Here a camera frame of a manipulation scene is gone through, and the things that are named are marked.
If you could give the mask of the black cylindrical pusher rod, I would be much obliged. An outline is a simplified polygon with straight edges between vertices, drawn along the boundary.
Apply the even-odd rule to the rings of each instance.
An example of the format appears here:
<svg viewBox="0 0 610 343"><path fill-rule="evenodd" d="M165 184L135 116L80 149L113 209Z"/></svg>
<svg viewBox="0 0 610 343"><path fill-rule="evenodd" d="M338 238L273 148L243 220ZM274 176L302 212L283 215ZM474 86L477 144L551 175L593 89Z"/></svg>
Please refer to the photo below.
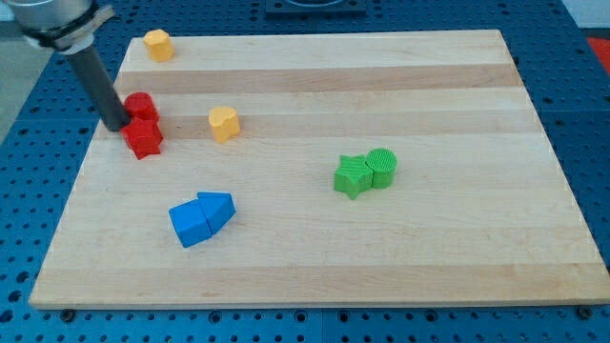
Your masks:
<svg viewBox="0 0 610 343"><path fill-rule="evenodd" d="M120 131L131 123L113 82L94 46L66 56L100 119L108 131Z"/></svg>

